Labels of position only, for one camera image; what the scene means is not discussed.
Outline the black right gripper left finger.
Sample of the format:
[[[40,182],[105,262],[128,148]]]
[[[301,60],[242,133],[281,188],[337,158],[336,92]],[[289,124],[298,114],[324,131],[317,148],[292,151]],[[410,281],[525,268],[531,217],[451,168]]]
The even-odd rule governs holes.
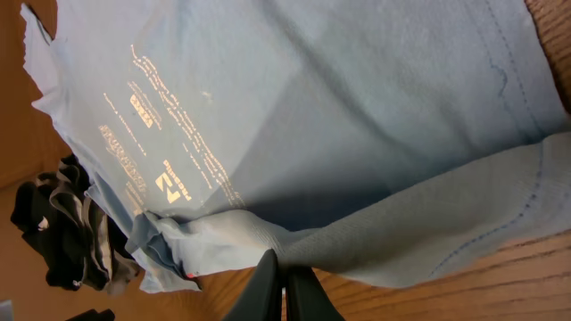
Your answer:
[[[280,321],[281,313],[282,285],[277,255],[267,250],[223,321]]]

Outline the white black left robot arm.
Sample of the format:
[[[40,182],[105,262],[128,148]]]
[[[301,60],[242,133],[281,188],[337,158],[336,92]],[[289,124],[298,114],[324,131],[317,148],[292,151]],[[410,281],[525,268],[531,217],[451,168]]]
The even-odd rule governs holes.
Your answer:
[[[110,309],[97,311],[90,309],[84,313],[67,319],[66,321],[114,321],[115,315]]]

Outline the light blue printed t-shirt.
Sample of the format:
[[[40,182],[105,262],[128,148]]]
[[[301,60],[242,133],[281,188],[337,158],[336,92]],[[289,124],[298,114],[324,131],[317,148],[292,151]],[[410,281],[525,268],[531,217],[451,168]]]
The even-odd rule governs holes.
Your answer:
[[[570,131],[521,1],[28,6],[34,107],[145,292],[273,250],[382,287],[570,227]]]

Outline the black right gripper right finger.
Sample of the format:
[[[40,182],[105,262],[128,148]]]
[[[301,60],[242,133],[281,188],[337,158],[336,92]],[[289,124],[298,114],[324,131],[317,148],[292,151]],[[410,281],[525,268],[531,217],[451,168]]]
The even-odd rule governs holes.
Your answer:
[[[310,267],[292,267],[285,279],[287,321],[344,321]]]

